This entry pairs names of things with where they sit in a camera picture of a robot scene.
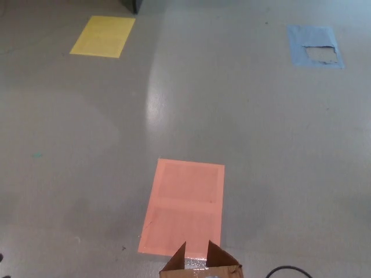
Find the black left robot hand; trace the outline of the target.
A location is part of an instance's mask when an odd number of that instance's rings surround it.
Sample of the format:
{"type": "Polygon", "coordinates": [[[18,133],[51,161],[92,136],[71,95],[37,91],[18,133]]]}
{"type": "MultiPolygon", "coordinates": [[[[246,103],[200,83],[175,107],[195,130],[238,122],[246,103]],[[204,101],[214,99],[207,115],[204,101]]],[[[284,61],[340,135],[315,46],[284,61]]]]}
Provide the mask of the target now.
{"type": "MultiPolygon", "coordinates": [[[[0,253],[0,263],[2,262],[2,260],[3,260],[3,255],[0,253]]],[[[11,276],[6,275],[6,276],[2,276],[1,278],[11,278],[11,276]]]]}

